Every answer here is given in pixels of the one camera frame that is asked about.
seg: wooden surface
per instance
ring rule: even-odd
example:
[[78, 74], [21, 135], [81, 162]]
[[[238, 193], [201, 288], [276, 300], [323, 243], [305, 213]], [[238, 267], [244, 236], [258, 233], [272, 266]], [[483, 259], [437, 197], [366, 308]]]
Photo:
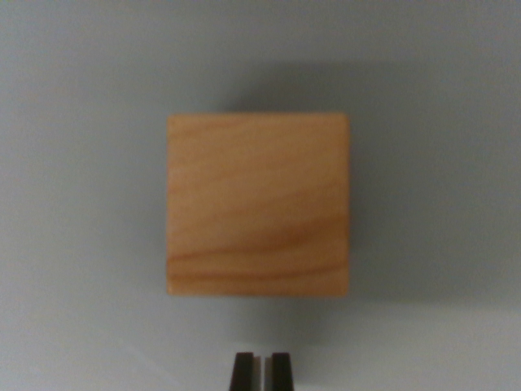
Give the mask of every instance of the wooden surface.
[[345, 115], [176, 115], [167, 141], [169, 293], [346, 293]]

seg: light wood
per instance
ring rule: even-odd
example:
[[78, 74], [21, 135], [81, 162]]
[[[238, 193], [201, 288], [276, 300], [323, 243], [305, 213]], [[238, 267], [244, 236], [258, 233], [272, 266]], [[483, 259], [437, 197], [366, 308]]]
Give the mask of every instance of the light wood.
[[346, 293], [344, 114], [171, 116], [167, 172], [169, 293]]

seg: black object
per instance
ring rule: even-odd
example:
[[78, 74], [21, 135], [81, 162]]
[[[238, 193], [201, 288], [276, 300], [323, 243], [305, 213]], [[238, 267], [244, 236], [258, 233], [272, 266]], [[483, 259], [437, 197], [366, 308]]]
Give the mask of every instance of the black object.
[[272, 391], [294, 391], [289, 353], [273, 353], [271, 356]]
[[[254, 358], [253, 353], [237, 353], [231, 376], [230, 391], [257, 391], [261, 389], [260, 362], [259, 358]], [[289, 353], [273, 353], [271, 358], [266, 358], [265, 391], [295, 391]]]
[[230, 391], [253, 390], [253, 353], [235, 355], [234, 373], [231, 376]]

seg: wood grain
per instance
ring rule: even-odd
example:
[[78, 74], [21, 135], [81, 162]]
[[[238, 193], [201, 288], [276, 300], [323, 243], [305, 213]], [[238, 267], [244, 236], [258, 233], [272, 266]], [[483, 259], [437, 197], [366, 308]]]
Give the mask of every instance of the wood grain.
[[169, 293], [346, 293], [344, 114], [176, 115], [167, 148]]

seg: gray background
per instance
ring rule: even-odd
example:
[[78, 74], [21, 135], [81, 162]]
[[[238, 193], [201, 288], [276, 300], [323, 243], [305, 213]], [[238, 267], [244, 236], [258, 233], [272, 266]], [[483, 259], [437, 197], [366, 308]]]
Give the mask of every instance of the gray background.
[[[516, 2], [0, 5], [0, 389], [521, 389]], [[165, 293], [174, 112], [352, 119], [352, 290]]]

